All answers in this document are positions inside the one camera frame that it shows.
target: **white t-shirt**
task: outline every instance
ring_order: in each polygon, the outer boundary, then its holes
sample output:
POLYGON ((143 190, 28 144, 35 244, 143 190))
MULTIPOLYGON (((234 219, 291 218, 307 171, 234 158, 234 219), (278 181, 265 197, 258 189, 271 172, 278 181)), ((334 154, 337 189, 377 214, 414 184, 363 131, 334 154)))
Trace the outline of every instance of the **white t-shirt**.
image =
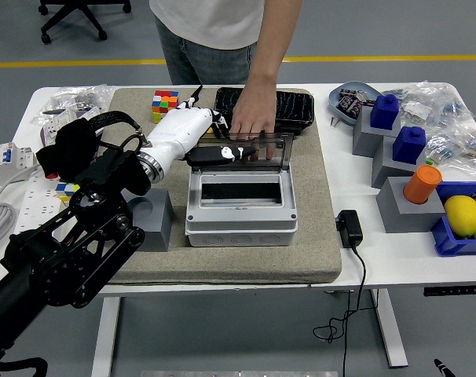
POLYGON ((181 38, 214 49, 257 42, 264 0, 149 0, 154 14, 181 38))

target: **gray floor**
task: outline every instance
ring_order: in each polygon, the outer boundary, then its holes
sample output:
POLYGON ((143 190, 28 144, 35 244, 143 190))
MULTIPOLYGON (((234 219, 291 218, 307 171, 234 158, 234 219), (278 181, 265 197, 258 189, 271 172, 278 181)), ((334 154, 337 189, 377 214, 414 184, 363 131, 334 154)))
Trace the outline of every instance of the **gray floor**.
MULTIPOLYGON (((163 57, 147 0, 92 9, 108 33, 100 42, 75 13, 50 31, 37 1, 0 0, 0 62, 153 59, 163 57)), ((50 8, 50 15, 55 7, 50 8)), ((476 0, 322 2, 305 0, 287 55, 473 55, 476 0)), ((288 63, 281 83, 450 82, 476 115, 476 61, 288 63)), ((32 93, 44 86, 166 85, 160 65, 0 68, 0 143, 11 141, 32 93)), ((410 367, 387 367, 372 311, 350 320, 347 375, 439 375, 434 358, 457 376, 476 376, 476 296, 424 298, 420 288, 390 291, 410 367)), ((370 305, 368 292, 364 304, 370 305)), ((49 376, 89 375, 101 300, 82 310, 48 308, 20 337, 6 360, 42 356, 49 376)), ((114 376, 144 370, 341 371, 342 341, 313 337, 313 327, 341 316, 344 297, 320 291, 247 291, 161 295, 124 300, 114 376)), ((30 375, 13 373, 11 375, 30 375)))

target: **jeans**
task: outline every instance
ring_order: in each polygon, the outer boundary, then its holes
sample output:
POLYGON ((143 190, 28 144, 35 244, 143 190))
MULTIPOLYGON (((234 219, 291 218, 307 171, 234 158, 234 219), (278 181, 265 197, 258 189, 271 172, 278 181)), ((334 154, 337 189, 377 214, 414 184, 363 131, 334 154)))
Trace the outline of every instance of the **jeans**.
POLYGON ((168 73, 174 85, 236 85, 248 78, 256 43, 241 49, 212 49, 172 33, 156 17, 168 73))

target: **gray felt mat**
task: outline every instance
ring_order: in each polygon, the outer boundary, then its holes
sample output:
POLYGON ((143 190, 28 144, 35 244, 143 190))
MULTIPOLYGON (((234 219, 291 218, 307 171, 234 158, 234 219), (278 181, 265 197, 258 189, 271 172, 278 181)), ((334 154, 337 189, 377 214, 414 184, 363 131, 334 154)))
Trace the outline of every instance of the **gray felt mat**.
MULTIPOLYGON (((115 92, 110 110, 129 114, 149 133, 151 102, 156 89, 124 88, 115 92)), ((194 88, 179 88, 180 101, 194 88)), ((216 89, 203 89, 200 107, 214 106, 216 89)), ((119 144, 132 129, 108 127, 104 140, 119 144)), ((168 189, 174 207, 169 251, 142 247, 116 273, 110 284, 283 284, 329 283, 341 272, 339 235, 335 230, 329 187, 320 150, 317 125, 303 130, 294 141, 291 166, 298 207, 298 231, 290 246, 191 247, 184 234, 189 167, 175 161, 156 187, 168 189)))

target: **orange cup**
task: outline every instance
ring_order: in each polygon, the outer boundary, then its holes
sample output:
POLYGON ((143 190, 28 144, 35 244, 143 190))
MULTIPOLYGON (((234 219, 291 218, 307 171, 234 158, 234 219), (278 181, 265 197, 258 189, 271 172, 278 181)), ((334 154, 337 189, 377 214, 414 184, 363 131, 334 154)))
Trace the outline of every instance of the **orange cup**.
POLYGON ((442 173, 437 167, 422 165, 404 187, 404 197, 411 203, 424 204, 441 181, 442 173))

